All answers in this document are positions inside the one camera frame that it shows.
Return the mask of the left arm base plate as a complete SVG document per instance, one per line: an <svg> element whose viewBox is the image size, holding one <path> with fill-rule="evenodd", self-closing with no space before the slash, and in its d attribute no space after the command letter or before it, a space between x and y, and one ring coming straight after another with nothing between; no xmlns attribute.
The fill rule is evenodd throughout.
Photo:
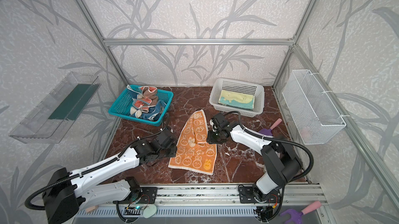
<svg viewBox="0 0 399 224"><path fill-rule="evenodd" d="M125 204L154 204L157 196L157 187L143 187L134 189L124 200Z"/></svg>

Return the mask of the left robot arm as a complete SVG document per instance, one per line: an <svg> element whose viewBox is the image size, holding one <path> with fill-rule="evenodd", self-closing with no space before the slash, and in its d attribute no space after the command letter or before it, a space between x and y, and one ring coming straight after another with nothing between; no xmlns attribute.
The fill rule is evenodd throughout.
<svg viewBox="0 0 399 224"><path fill-rule="evenodd" d="M175 134L171 127L165 126L156 134L132 141L121 152L98 163L71 172L61 168L45 187L27 197L25 207L45 211L49 224L63 224L81 210L133 197L138 191L133 178L110 184L105 181L157 159L172 158L176 152Z"/></svg>

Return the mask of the teal plastic basket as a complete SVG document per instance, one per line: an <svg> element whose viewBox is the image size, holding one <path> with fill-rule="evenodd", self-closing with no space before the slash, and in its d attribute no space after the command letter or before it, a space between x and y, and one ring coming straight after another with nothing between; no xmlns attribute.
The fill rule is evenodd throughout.
<svg viewBox="0 0 399 224"><path fill-rule="evenodd" d="M173 97L171 91L130 84L112 104L109 114L129 121L160 126Z"/></svg>

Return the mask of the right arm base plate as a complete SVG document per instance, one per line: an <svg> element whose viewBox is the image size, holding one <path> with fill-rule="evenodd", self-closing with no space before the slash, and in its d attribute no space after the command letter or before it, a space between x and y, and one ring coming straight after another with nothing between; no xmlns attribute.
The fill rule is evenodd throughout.
<svg viewBox="0 0 399 224"><path fill-rule="evenodd" d="M263 194L253 186L238 185L240 203L242 204L274 204L277 205L281 198L279 190L273 189L268 194Z"/></svg>

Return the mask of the orange bunny pattern towel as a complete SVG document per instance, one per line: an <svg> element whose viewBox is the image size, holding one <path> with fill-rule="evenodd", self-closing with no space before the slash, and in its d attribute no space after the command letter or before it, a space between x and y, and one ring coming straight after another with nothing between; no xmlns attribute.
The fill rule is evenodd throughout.
<svg viewBox="0 0 399 224"><path fill-rule="evenodd" d="M213 175L217 146L207 143L208 125L204 110L195 111L186 122L177 143L176 156L168 167Z"/></svg>

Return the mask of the yellow teal whale towel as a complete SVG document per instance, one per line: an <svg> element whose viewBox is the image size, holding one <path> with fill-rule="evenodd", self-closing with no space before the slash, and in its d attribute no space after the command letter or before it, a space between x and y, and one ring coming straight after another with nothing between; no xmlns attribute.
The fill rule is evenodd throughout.
<svg viewBox="0 0 399 224"><path fill-rule="evenodd" d="M253 95L222 90L218 103L230 107L252 110L254 108L255 99Z"/></svg>

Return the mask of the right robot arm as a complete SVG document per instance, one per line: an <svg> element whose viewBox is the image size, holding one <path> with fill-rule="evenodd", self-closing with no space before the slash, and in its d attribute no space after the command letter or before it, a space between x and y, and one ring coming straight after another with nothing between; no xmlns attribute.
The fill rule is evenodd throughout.
<svg viewBox="0 0 399 224"><path fill-rule="evenodd" d="M224 144L232 140L260 154L266 172L254 184L254 194L262 197L273 190L283 189L288 183L308 175L314 166L314 156L304 145L267 136L245 127L241 113L218 113L211 118L212 130L208 131L207 143Z"/></svg>

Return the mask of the white plastic basket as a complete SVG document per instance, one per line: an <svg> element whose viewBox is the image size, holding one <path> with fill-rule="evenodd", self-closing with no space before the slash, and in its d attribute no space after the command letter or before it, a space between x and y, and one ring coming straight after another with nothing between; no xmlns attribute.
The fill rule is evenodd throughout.
<svg viewBox="0 0 399 224"><path fill-rule="evenodd" d="M264 111L265 89L259 84L218 78L209 103L218 111L239 111L242 116L253 118Z"/></svg>

